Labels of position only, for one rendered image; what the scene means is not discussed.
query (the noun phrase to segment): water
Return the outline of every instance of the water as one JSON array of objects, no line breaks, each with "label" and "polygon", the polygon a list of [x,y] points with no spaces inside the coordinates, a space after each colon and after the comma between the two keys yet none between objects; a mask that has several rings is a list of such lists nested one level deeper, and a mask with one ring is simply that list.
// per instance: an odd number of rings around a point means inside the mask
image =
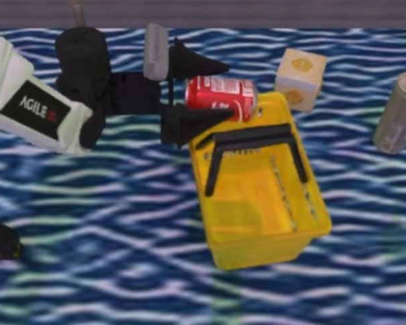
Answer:
[{"label": "water", "polygon": [[[59,30],[0,30],[52,84]],[[105,30],[115,71],[141,71],[143,30]],[[156,117],[108,119],[85,158],[0,131],[0,221],[26,251],[0,263],[0,324],[406,325],[406,150],[371,142],[406,30],[172,30],[271,91],[286,46],[329,57],[312,114],[295,114],[334,222],[295,261],[214,268],[187,150]],[[176,84],[177,98],[183,85]],[[163,89],[166,100],[166,87]]]}]

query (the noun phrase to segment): soda can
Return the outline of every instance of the soda can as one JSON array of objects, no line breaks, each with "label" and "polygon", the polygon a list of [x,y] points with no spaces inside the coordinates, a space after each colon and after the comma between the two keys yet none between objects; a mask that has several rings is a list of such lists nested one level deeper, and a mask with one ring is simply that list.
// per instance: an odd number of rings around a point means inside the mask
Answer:
[{"label": "soda can", "polygon": [[186,82],[185,105],[233,110],[231,120],[246,123],[254,115],[257,88],[251,80],[197,76]]},{"label": "soda can", "polygon": [[396,154],[406,147],[406,72],[392,90],[374,133],[373,143],[379,151]]}]

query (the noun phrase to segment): tissue box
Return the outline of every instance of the tissue box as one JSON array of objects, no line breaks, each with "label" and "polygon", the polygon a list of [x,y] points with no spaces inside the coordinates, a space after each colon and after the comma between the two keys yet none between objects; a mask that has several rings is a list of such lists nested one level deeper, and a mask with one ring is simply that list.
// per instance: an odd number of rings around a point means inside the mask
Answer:
[{"label": "tissue box", "polygon": [[310,112],[320,92],[327,58],[287,49],[277,71],[275,91],[283,93],[290,108]]}]

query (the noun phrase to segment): silver can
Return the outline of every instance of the silver can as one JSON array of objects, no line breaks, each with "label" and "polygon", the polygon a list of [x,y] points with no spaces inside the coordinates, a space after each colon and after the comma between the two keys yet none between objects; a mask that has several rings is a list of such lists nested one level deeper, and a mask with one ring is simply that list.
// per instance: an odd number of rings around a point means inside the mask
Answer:
[{"label": "silver can", "polygon": [[373,143],[386,154],[399,153],[406,147],[406,72],[399,76],[392,90]]}]

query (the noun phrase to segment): red soda can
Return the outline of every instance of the red soda can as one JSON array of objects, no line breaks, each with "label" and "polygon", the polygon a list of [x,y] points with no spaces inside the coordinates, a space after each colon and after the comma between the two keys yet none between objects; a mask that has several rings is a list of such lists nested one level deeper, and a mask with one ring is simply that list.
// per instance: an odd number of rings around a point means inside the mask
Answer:
[{"label": "red soda can", "polygon": [[257,88],[251,80],[198,76],[186,83],[185,105],[233,110],[231,120],[248,122],[257,105]]}]

